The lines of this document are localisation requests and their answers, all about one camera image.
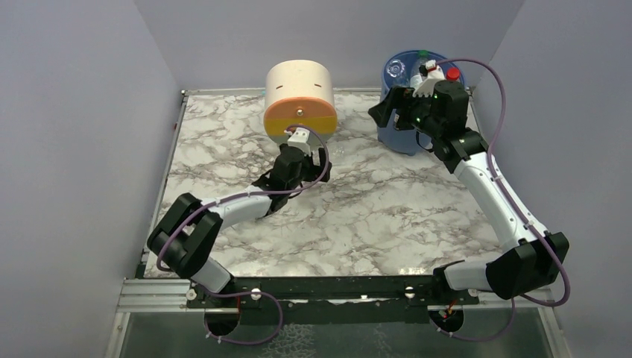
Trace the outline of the clear unlabelled bottle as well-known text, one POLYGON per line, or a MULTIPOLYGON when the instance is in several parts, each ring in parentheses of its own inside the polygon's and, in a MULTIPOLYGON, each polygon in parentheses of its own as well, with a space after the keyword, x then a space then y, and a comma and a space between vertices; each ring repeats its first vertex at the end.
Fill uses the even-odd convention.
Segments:
POLYGON ((329 159, 332 162, 343 160, 344 155, 345 155, 345 150, 342 145, 340 145, 339 143, 329 143, 327 145, 327 149, 329 152, 329 159))

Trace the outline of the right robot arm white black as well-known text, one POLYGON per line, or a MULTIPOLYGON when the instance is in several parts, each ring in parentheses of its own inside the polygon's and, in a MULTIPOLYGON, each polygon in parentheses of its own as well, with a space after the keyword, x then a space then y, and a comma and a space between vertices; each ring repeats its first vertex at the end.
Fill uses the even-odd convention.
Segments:
POLYGON ((456 81, 438 81, 429 95, 415 96, 393 87, 368 110, 380 128, 416 130, 431 140, 432 153, 474 197, 492 226, 502 255, 485 261, 462 261, 436 269, 434 275, 453 291, 476 289, 503 299, 525 297, 558 277, 569 250, 561 233, 552 233, 529 213, 502 173, 481 134, 467 127, 469 96, 456 81))

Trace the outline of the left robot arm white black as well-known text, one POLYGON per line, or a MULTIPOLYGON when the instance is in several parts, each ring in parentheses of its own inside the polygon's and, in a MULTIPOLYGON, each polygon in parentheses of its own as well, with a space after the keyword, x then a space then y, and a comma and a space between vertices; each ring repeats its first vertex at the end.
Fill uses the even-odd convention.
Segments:
POLYGON ((317 156, 286 144, 279 149, 272 169, 241 192, 207 201, 189 192, 178 196, 149 235, 148 249, 178 277, 221 293, 233 276, 210 256, 218 234, 269 216, 290 198, 330 178, 327 148, 319 148, 317 156))

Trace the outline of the red nongfu label bottle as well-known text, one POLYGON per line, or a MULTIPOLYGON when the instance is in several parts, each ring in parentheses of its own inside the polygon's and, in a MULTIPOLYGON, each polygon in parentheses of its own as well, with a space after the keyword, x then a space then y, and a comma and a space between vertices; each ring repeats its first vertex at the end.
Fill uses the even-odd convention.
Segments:
POLYGON ((451 67, 445 73, 445 78, 448 81, 459 81, 461 78, 461 71, 459 68, 451 67))

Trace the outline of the clear blue tinted bottle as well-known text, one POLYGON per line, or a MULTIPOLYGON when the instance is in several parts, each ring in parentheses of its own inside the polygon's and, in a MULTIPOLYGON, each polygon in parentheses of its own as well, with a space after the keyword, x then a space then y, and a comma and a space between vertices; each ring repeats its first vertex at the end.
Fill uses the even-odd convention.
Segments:
POLYGON ((385 67, 385 81, 387 87, 408 86, 408 73, 405 63, 400 59, 393 59, 385 67))

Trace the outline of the green white label bottle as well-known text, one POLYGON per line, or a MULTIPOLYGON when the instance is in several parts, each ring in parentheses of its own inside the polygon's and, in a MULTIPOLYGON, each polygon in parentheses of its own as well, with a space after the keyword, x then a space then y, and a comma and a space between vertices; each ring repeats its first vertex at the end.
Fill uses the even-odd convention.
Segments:
POLYGON ((426 62, 429 60, 429 54, 426 50, 420 50, 417 52, 417 59, 414 64, 411 66, 411 72, 409 76, 409 86, 411 88, 418 88, 423 80, 426 78, 426 75, 422 73, 422 69, 426 69, 426 62))

